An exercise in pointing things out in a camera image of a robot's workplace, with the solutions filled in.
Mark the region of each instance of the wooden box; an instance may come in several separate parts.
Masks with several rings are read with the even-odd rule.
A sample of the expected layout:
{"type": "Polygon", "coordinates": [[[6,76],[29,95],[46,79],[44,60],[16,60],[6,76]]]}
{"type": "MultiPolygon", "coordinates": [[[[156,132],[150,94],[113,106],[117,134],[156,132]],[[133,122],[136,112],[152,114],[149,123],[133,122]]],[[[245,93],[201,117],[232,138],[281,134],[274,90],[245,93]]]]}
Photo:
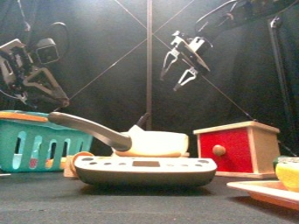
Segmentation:
{"type": "Polygon", "coordinates": [[[238,122],[196,129],[200,158],[212,158],[218,176],[264,179],[274,177],[278,129],[258,122],[238,122]]]}

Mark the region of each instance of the basket handle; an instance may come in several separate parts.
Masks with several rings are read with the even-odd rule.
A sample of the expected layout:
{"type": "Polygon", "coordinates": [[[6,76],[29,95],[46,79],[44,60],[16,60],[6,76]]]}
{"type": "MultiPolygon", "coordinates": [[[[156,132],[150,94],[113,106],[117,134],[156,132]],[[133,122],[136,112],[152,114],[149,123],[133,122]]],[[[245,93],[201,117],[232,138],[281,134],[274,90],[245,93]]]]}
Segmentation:
{"type": "Polygon", "coordinates": [[[25,120],[25,121],[33,121],[38,123],[46,123],[48,118],[37,115],[26,115],[26,114],[20,114],[14,112],[0,112],[0,119],[17,119],[17,120],[25,120]]]}

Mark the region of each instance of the tray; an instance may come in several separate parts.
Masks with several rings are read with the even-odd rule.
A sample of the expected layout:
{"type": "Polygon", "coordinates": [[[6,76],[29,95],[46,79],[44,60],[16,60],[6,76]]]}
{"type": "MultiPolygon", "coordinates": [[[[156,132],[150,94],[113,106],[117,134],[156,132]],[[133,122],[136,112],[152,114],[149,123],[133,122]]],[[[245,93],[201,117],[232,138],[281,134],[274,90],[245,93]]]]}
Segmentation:
{"type": "Polygon", "coordinates": [[[299,210],[299,192],[287,191],[277,180],[229,182],[226,186],[245,191],[254,200],[299,210]]]}

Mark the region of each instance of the yellow object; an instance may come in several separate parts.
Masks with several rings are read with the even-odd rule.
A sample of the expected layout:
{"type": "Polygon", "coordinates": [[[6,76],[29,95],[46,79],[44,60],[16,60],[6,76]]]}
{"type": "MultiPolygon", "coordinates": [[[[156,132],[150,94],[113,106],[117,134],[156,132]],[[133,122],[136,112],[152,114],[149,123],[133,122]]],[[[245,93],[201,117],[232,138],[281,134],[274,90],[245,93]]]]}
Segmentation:
{"type": "Polygon", "coordinates": [[[281,181],[285,189],[299,193],[299,163],[277,163],[274,167],[274,175],[281,181]]]}
{"type": "MultiPolygon", "coordinates": [[[[66,161],[66,158],[62,157],[62,158],[60,159],[60,168],[61,168],[61,169],[65,168],[65,161],[66,161]]],[[[45,163],[45,167],[46,167],[46,168],[52,168],[52,159],[49,159],[49,160],[46,161],[46,163],[45,163]]]]}

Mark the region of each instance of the teal laundry basket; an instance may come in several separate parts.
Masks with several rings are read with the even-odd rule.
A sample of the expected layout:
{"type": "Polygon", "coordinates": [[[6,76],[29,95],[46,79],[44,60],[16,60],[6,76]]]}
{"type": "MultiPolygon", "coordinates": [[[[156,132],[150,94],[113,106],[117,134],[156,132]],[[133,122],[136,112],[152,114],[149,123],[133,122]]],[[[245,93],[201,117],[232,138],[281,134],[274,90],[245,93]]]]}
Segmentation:
{"type": "MultiPolygon", "coordinates": [[[[48,114],[5,110],[24,115],[48,114]]],[[[0,118],[0,169],[4,172],[58,172],[61,159],[89,151],[92,136],[52,122],[0,118]]]]}

